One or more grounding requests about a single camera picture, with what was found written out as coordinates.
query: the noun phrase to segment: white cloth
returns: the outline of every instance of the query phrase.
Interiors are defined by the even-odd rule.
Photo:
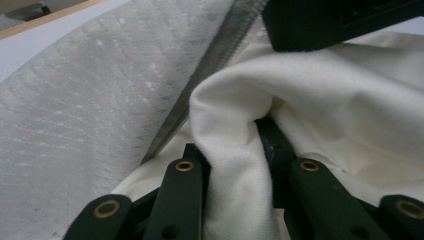
[[[394,48],[362,42],[374,46],[342,44],[312,53],[256,45],[196,88],[193,137],[212,165],[209,239],[288,239],[272,210],[270,175],[253,123],[268,113],[298,156],[326,164],[355,197],[373,205],[388,194],[424,201],[424,54],[410,50],[424,38],[395,37]],[[403,45],[405,37],[417,44]],[[129,192],[140,197],[142,191]]]
[[[62,239],[140,165],[232,0],[123,2],[0,41],[0,239]]]

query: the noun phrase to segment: black plastic part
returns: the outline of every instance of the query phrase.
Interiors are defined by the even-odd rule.
[[[144,195],[142,198],[133,202],[134,219],[136,222],[141,222],[149,218],[158,192],[159,188],[156,188],[150,193]]]
[[[314,228],[314,239],[390,239],[324,164],[295,160],[290,182]]]
[[[271,172],[274,207],[285,208],[287,197],[292,193],[288,176],[296,158],[293,147],[269,117],[256,120],[256,125]]]
[[[422,16],[424,0],[270,0],[262,18],[274,50],[326,48]]]
[[[116,201],[119,205],[117,212],[109,217],[96,217],[95,212],[111,212],[107,204],[104,209],[98,208],[108,201]],[[132,216],[132,203],[128,197],[122,195],[105,195],[90,202],[72,223],[64,240],[127,240],[135,228]]]
[[[424,203],[402,195],[385,196],[378,213],[392,239],[424,239]]]
[[[201,239],[202,173],[202,164],[195,159],[176,160],[168,166],[144,240]]]
[[[289,182],[289,170],[296,156],[294,149],[275,122],[256,120],[259,136],[272,179],[274,208],[284,208],[284,221],[292,240],[312,240],[314,231]]]

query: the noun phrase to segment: crumpled fabric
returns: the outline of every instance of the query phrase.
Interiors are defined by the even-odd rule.
[[[281,211],[272,208],[271,177],[254,123],[266,115],[297,156],[324,163],[353,196],[375,206],[389,194],[424,201],[424,37],[365,39],[310,53],[250,45],[234,65],[195,89],[192,137],[212,165],[207,239],[289,239]],[[151,184],[146,173],[181,157],[189,141],[182,132],[179,144],[115,192],[135,200],[157,187],[159,174]]]

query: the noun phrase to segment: wooden surface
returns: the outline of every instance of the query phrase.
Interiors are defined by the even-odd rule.
[[[91,7],[91,6],[95,5],[95,4],[101,3],[103,1],[104,0],[89,0],[87,2],[83,2],[83,3],[77,4],[75,6],[72,6],[72,7],[69,7],[69,8],[65,8],[63,10],[60,10],[60,11],[51,13],[51,14],[46,15],[44,17],[37,18],[35,20],[29,21],[29,22],[25,22],[25,23],[19,24],[17,26],[11,27],[9,29],[0,31],[0,40],[1,39],[4,39],[4,38],[7,38],[7,37],[10,37],[12,35],[18,34],[20,32],[26,31],[28,29],[31,29],[31,28],[40,26],[42,24],[45,24],[45,23],[54,21],[54,20],[56,20],[58,18],[67,16],[69,14],[78,12],[80,10],[83,10],[85,8],[88,8],[88,7]]]
[[[0,14],[15,11],[41,1],[42,0],[0,0]]]

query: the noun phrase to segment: brass screw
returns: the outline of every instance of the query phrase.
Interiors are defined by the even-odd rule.
[[[105,211],[105,209],[102,209],[104,207],[112,207],[112,208],[107,209]],[[120,208],[121,208],[121,204],[119,204],[118,201],[116,201],[115,199],[110,199],[110,200],[107,200],[107,201],[99,204],[94,209],[93,215],[96,218],[101,218],[101,219],[102,218],[108,218],[108,217],[115,215],[119,211]]]

